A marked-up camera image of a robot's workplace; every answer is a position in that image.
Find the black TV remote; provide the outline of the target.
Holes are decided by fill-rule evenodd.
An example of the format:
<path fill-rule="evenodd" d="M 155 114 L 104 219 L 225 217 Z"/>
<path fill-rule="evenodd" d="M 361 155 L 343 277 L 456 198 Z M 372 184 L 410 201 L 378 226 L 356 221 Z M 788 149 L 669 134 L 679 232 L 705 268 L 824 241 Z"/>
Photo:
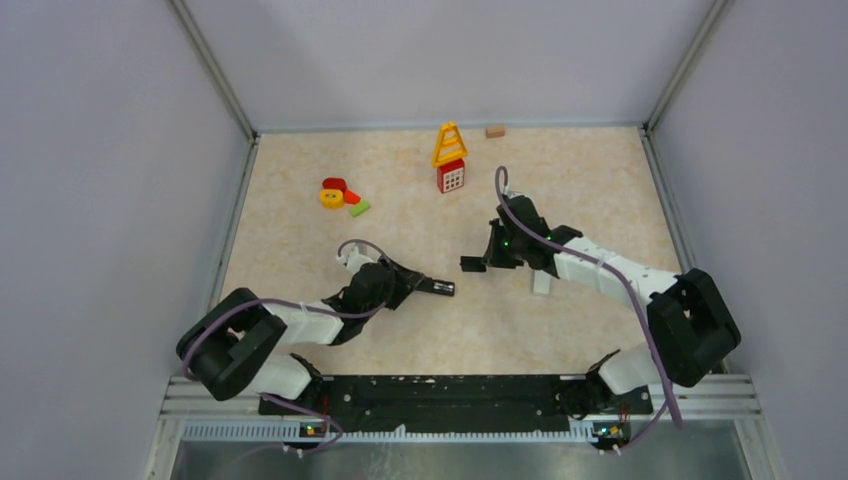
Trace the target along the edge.
<path fill-rule="evenodd" d="M 422 276 L 413 287 L 413 290 L 416 292 L 454 297 L 456 293 L 456 286 L 455 283 L 451 281 Z"/>

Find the white air conditioner remote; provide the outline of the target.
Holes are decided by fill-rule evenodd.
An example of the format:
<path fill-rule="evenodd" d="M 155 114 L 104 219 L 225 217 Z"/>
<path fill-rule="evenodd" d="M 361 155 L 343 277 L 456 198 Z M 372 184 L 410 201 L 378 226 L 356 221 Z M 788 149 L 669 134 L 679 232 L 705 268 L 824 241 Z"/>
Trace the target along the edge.
<path fill-rule="evenodd" d="M 550 294 L 552 277 L 544 271 L 534 271 L 532 280 L 532 293 L 534 295 L 546 296 Z"/>

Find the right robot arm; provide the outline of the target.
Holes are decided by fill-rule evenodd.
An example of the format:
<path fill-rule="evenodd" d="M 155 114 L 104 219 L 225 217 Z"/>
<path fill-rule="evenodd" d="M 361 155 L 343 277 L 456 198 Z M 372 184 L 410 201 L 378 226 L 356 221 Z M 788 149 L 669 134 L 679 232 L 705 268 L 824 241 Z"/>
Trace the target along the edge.
<path fill-rule="evenodd" d="M 741 333 L 707 272 L 641 265 L 576 229 L 550 228 L 524 195 L 499 200 L 482 271 L 528 266 L 544 282 L 591 287 L 637 316 L 644 342 L 615 351 L 590 369 L 594 378 L 586 397 L 594 409 L 612 412 L 627 393 L 651 383 L 693 387 L 739 346 Z"/>

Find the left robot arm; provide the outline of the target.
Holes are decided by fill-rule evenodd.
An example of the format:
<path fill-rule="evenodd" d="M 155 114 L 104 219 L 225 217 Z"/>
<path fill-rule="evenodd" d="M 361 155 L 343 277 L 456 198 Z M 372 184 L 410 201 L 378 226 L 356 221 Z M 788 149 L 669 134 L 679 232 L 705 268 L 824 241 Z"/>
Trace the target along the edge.
<path fill-rule="evenodd" d="M 357 337 L 383 309 L 397 309 L 428 282 L 423 273 L 385 257 L 353 263 L 350 283 L 311 303 L 261 299 L 232 291 L 178 341 L 184 374 L 218 401 L 240 393 L 272 394 L 297 413 L 319 404 L 319 372 L 303 357 L 275 354 L 281 345 L 338 346 Z"/>

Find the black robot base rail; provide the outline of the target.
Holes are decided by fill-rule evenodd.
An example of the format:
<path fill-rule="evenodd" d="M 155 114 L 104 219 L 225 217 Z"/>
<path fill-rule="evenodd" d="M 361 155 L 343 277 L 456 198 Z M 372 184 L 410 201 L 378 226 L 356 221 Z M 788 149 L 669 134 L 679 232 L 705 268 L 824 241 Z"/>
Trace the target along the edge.
<path fill-rule="evenodd" d="M 647 387 L 615 395 L 590 374 L 324 376 L 288 406 L 260 400 L 258 412 L 283 417 L 297 408 L 329 417 L 349 437 L 397 429 L 468 438 L 565 434 L 601 415 L 589 436 L 604 448 L 628 442 L 630 415 L 654 411 Z"/>

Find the black remote battery cover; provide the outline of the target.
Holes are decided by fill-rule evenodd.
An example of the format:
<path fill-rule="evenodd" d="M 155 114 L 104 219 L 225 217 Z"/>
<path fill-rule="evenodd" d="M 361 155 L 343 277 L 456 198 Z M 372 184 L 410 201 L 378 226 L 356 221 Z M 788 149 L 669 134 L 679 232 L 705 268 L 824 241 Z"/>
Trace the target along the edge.
<path fill-rule="evenodd" d="M 461 256 L 460 268 L 466 273 L 485 273 L 487 265 L 482 257 L 477 256 Z"/>

